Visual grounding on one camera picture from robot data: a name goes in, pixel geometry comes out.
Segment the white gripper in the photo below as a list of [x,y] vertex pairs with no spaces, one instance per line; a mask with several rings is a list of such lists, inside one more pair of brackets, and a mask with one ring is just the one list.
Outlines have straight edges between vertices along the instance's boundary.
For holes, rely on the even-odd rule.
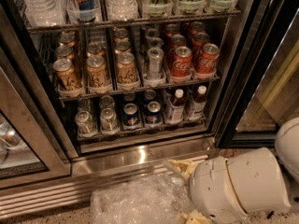
[[196,210],[189,214],[180,212],[182,224],[233,224],[247,219],[225,158],[203,161],[198,166],[193,161],[170,159],[163,161],[163,165],[184,181],[189,179],[190,199],[203,214]]

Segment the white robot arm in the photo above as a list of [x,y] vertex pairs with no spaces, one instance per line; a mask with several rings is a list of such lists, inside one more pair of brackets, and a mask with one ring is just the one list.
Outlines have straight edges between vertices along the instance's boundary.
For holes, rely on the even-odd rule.
[[299,211],[299,118],[278,130],[275,149],[218,156],[199,164],[167,160],[164,166],[189,187],[196,210],[216,224],[232,224],[250,213]]

